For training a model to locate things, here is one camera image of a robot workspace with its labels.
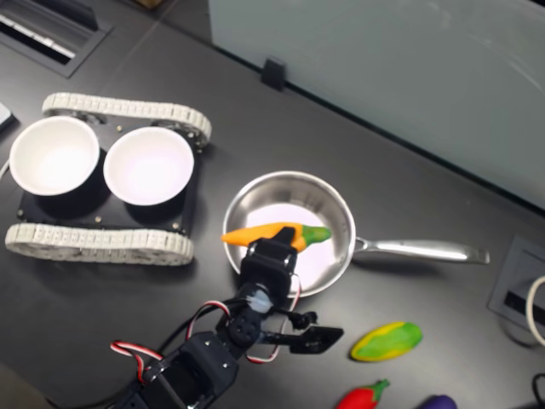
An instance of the red pepper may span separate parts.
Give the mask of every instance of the red pepper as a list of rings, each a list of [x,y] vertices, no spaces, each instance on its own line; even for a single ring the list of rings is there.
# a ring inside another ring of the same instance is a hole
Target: red pepper
[[[375,409],[384,388],[390,385],[387,379],[374,385],[362,386],[350,392],[336,409]]]

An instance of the red and white cable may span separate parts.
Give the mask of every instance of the red and white cable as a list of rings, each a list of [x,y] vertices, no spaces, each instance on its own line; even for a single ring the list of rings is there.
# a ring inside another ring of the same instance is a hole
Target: red and white cable
[[[142,383],[145,383],[143,374],[144,374],[144,360],[138,355],[135,354],[133,351],[136,351],[140,354],[145,354],[148,356],[151,356],[152,358],[156,360],[161,360],[163,356],[161,354],[158,354],[157,352],[142,347],[141,345],[137,345],[135,343],[125,343],[123,341],[114,341],[110,344],[110,348],[117,352],[118,354],[123,354],[126,356],[132,356],[136,359],[136,365],[137,365],[137,373],[136,376],[138,377],[138,380]]]
[[[205,302],[198,310],[197,313],[193,316],[193,319],[189,323],[189,326],[187,327],[187,333],[186,333],[186,341],[191,337],[193,334],[193,327],[195,326],[195,322],[197,322],[199,315],[203,312],[203,309],[205,309],[208,306],[214,306],[223,311],[223,313],[227,316],[227,318],[231,318],[231,311],[229,310],[229,307],[220,301],[207,301]]]
[[[296,277],[298,281],[297,286],[297,293],[295,294],[295,297],[293,298],[293,301],[290,305],[290,312],[292,312],[295,307],[297,306],[297,303],[299,302],[299,298],[301,297],[301,279],[297,274],[293,274],[292,277]],[[288,324],[289,319],[286,318],[282,325],[280,326],[280,333],[284,334],[284,331],[286,329],[286,325]],[[272,353],[269,355],[268,358],[260,358],[259,356],[250,356],[246,355],[246,359],[249,360],[253,364],[268,364],[269,362],[273,362],[276,360],[276,357],[278,356],[278,353],[280,352],[280,345],[275,345],[274,349],[272,350]]]

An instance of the pan rim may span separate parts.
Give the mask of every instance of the pan rim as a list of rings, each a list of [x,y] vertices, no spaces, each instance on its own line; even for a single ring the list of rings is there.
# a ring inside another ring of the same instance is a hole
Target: pan rim
[[[259,176],[255,178],[254,180],[250,181],[242,189],[238,191],[238,193],[235,195],[235,197],[232,199],[231,203],[227,207],[226,214],[223,218],[223,225],[222,225],[222,234],[227,233],[227,222],[230,219],[230,216],[237,205],[237,203],[246,195],[248,192],[254,188],[255,185],[258,185],[262,183],[263,181],[266,181],[268,179],[272,179],[275,177],[280,176],[295,176],[299,177],[301,179],[306,179],[312,182],[315,182],[317,185],[319,185],[321,188],[323,188],[328,194],[330,194],[337,204],[342,208],[343,212],[347,216],[348,221],[348,234],[349,234],[349,244],[347,247],[347,250],[345,252],[345,259],[342,262],[342,265],[339,267],[338,273],[332,277],[329,281],[327,281],[325,284],[321,285],[320,287],[313,289],[313,290],[307,290],[301,292],[301,297],[309,297],[314,294],[318,294],[319,292],[325,290],[326,288],[333,285],[347,270],[348,264],[350,264],[350,261],[352,261],[352,256],[354,253],[354,248],[356,245],[356,225],[353,220],[352,212],[350,211],[350,208],[347,205],[347,202],[342,198],[342,196],[337,192],[337,190],[332,187],[327,181],[324,181],[323,179],[310,175],[305,172],[300,172],[297,170],[281,170],[277,172],[267,173],[263,176]],[[237,263],[233,260],[231,256],[231,252],[229,251],[229,245],[227,243],[223,243],[223,247],[225,249],[225,252],[227,254],[227,259],[229,260],[232,268],[237,272],[237,274],[240,274],[240,268],[238,267]]]

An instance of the toy eggplant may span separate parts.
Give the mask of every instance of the toy eggplant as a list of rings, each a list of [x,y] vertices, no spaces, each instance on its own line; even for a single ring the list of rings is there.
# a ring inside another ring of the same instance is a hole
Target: toy eggplant
[[[422,331],[411,322],[393,322],[366,334],[352,348],[355,360],[391,360],[411,351],[422,340]]]
[[[221,236],[221,241],[229,245],[243,245],[247,247],[252,241],[257,239],[270,239],[274,237],[282,228],[294,228],[295,236],[291,242],[298,252],[302,252],[313,243],[321,243],[331,237],[331,231],[328,228],[305,226],[300,223],[271,223],[255,226],[254,228],[240,228]]]
[[[390,382],[384,379],[374,385],[356,388],[341,400],[336,409],[375,409],[387,386]]]
[[[457,409],[456,403],[446,395],[433,396],[418,409]]]

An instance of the purple eggplant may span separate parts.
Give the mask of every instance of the purple eggplant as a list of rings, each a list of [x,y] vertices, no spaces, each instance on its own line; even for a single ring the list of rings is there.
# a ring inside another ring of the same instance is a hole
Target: purple eggplant
[[[457,409],[456,403],[446,395],[433,396],[418,409]]]

